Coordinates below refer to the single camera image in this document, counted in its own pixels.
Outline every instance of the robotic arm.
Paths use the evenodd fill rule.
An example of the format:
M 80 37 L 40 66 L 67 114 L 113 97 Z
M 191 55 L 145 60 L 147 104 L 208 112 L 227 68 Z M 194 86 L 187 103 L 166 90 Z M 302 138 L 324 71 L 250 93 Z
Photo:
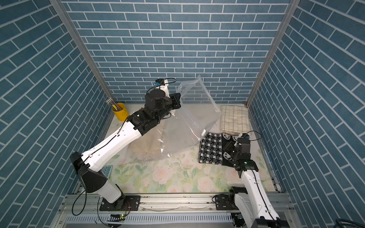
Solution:
M 231 156 L 231 162 L 245 185 L 244 188 L 233 187 L 228 198 L 241 212 L 247 227 L 289 228 L 287 221 L 280 220 L 262 186 L 258 167 L 251 160 L 249 136 L 239 137 L 235 144 L 230 142 L 223 150 Z
M 181 107 L 180 93 L 169 94 L 167 86 L 167 79 L 157 79 L 152 87 L 155 89 L 145 95 L 144 108 L 128 116 L 118 130 L 98 145 L 82 154 L 75 152 L 70 156 L 76 174 L 87 193 L 97 193 L 109 203 L 123 205 L 123 192 L 100 170 L 126 145 L 159 124 L 171 110 Z

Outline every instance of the black motor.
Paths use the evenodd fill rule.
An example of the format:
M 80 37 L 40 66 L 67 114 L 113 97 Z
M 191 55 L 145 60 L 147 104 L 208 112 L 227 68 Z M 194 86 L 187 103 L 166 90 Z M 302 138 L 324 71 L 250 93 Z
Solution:
M 180 97 L 180 93 L 173 93 L 167 97 L 163 90 L 154 89 L 145 95 L 145 107 L 130 115 L 127 121 L 130 121 L 134 129 L 144 135 L 158 125 L 171 110 L 181 108 Z

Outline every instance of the yellow cup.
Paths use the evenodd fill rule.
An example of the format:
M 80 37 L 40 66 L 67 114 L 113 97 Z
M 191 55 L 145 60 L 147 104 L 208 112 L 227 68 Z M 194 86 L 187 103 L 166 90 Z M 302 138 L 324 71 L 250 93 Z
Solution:
M 114 111 L 114 114 L 117 116 L 119 121 L 125 121 L 126 118 L 129 116 L 126 106 L 123 103 L 117 103 L 117 105 L 122 109 L 121 111 Z

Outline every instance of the ziplock bag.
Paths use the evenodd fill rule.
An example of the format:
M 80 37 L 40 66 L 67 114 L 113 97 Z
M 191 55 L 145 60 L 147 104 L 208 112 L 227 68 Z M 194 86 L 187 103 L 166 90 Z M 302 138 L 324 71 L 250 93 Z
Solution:
M 181 108 L 118 153 L 120 165 L 162 160 L 197 145 L 220 118 L 221 111 L 200 76 L 182 82 L 176 92 L 181 93 Z

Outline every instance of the wire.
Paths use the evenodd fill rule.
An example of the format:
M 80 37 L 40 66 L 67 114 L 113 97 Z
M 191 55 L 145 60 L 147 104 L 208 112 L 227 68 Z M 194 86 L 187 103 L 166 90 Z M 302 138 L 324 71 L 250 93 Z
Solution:
M 100 220 L 101 223 L 103 223 L 104 225 L 106 225 L 107 227 L 110 228 L 110 226 L 108 226 L 107 224 L 105 224 L 101 219 L 100 219 L 100 216 L 99 216 L 99 201 L 100 201 L 100 198 L 97 200 L 97 205 L 96 205 L 96 213 L 97 213 L 97 217 L 98 219 Z
M 256 132 L 256 133 L 259 133 L 259 134 L 260 134 L 260 138 L 259 138 L 259 139 L 262 139 L 262 135 L 261 135 L 261 133 L 260 133 L 260 132 L 258 132 L 258 131 L 249 131 L 249 132 L 245 133 L 244 135 L 242 135 L 242 137 L 244 138 L 246 135 L 249 135 L 249 133 L 250 133 L 250 132 Z
M 127 204 L 123 204 L 123 207 L 119 208 L 118 211 L 122 210 L 124 208 L 124 206 L 126 206 L 126 213 L 127 213 Z
M 166 117 L 166 118 L 162 118 L 161 120 L 165 120 L 165 119 L 168 119 L 172 116 L 171 112 L 169 112 L 170 116 L 169 117 Z
M 338 225 L 338 224 L 335 224 L 333 227 L 336 228 L 336 227 L 340 227 L 340 228 L 343 228 L 343 227 L 356 227 L 356 228 L 362 228 L 361 226 L 358 226 L 358 225 L 354 225 L 354 224 L 345 224 L 345 223 L 342 223 L 341 224 L 342 226 Z
M 258 192 L 259 192 L 259 193 L 260 193 L 260 195 L 261 195 L 262 201 L 264 202 L 265 207 L 266 207 L 266 209 L 268 210 L 268 213 L 269 213 L 270 217 L 273 219 L 273 221 L 275 221 L 275 219 L 273 218 L 273 216 L 271 215 L 271 213 L 270 213 L 270 211 L 269 211 L 268 206 L 266 205 L 266 202 L 265 202 L 265 200 L 264 200 L 264 197 L 263 197 L 263 196 L 262 196 L 262 194 L 261 194 L 260 188 L 259 188 L 258 183 L 257 183 L 257 179 L 256 179 L 255 172 L 254 172 L 253 170 L 251 170 L 251 171 L 252 171 L 252 173 L 253 173 L 253 175 L 254 175 L 254 177 L 255 177 L 255 182 L 256 182 L 256 185 L 257 185 L 257 189 L 258 189 Z
M 347 220 L 347 219 L 336 219 L 336 224 L 333 227 L 334 228 L 336 228 L 336 227 L 344 228 L 345 226 L 365 228 L 365 225 L 351 221 L 351 220 Z
M 85 192 L 85 202 L 84 202 L 84 206 L 82 207 L 82 210 L 80 211 L 80 213 L 79 214 L 75 214 L 75 213 L 73 213 L 73 207 L 75 206 L 75 203 L 76 203 L 76 201 L 77 201 L 77 199 L 83 194 Z M 87 192 L 86 192 L 86 190 L 84 190 L 76 199 L 75 199 L 75 201 L 73 202 L 73 204 L 72 204 L 72 208 L 71 208 L 71 212 L 72 212 L 72 214 L 74 215 L 74 216 L 79 216 L 83 211 L 84 211 L 84 209 L 85 209 L 85 206 L 86 206 L 86 197 L 87 197 Z
M 191 208 L 191 207 L 188 207 L 188 206 L 180 206 L 178 208 L 172 208 L 172 209 L 167 209 L 167 210 L 153 210 L 153 209 L 149 209 L 149 208 L 142 208 L 142 209 L 150 210 L 150 211 L 154 211 L 154 212 L 164 212 L 164 211 L 176 210 L 176 209 L 179 209 L 179 208 L 189 208 L 189 209 L 193 209 L 193 210 L 201 210 L 201 209 L 211 208 L 211 207 L 212 206 L 206 206 L 206 207 L 203 207 L 203 208 Z
M 176 82 L 176 79 L 175 78 L 165 78 L 164 80 L 167 80 L 167 79 L 174 79 L 173 82 L 167 82 L 167 84 L 172 84 L 172 83 Z M 153 87 L 151 87 L 151 88 L 149 88 L 147 90 L 146 94 L 148 94 L 148 91 L 150 91 L 151 89 L 156 88 L 156 87 L 159 87 L 159 86 L 162 86 L 162 85 L 166 85 L 166 83 L 159 84 L 159 85 L 154 85 Z
M 127 201 L 127 203 L 129 204 L 129 211 L 127 214 L 127 204 L 126 204 L 126 216 L 129 215 L 129 213 L 131 212 L 131 204 Z
M 123 125 L 124 123 L 127 121 L 127 118 L 126 120 L 122 123 L 122 126 L 120 127 L 119 131 L 117 132 L 117 134 L 119 134 L 119 132 L 121 131 L 121 129 L 123 128 Z M 108 143 L 110 143 L 111 140 L 113 140 L 115 137 L 117 137 L 117 135 L 114 135 L 113 138 L 111 138 L 105 145 L 103 145 L 102 147 L 100 147 L 99 149 L 97 149 L 96 151 L 94 151 L 93 153 L 89 154 L 89 156 L 84 160 L 84 163 L 86 162 L 86 160 L 88 158 L 90 158 L 90 155 L 93 155 L 95 154 L 98 150 L 102 149 L 104 146 L 108 145 Z

